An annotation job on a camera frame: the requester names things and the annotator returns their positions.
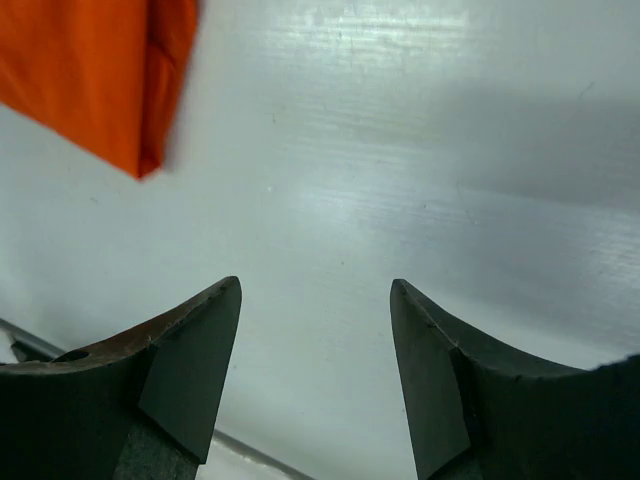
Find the white tabletop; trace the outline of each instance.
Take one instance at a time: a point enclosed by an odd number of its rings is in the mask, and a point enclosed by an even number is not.
[[[0,317],[65,348],[223,276],[218,427],[319,479],[413,479],[388,292],[513,345],[640,348],[640,3],[211,0],[142,184],[0,110]]]

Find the orange cloth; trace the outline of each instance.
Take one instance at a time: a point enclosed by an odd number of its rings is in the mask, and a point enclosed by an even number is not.
[[[162,164],[197,0],[2,0],[0,102],[136,178]]]

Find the orange fabric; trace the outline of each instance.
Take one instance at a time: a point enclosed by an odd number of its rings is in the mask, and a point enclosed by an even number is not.
[[[0,102],[136,178],[162,164],[197,0],[2,0]]]

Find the dark metal jaw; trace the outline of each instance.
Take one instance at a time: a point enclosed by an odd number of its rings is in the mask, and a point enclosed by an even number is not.
[[[241,304],[226,278],[52,362],[0,366],[6,478],[193,479],[206,461]]]
[[[592,371],[543,360],[403,280],[391,316],[421,480],[458,478],[461,458],[485,480],[640,478],[640,356]]]

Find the white surface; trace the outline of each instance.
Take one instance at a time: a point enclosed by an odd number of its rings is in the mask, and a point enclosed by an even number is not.
[[[393,278],[554,360],[640,347],[639,9],[206,2],[166,173],[0,111],[0,316],[70,348],[236,274],[219,428],[412,479]]]
[[[207,464],[198,469],[196,480],[290,480],[289,475],[241,455],[217,439],[211,442]]]

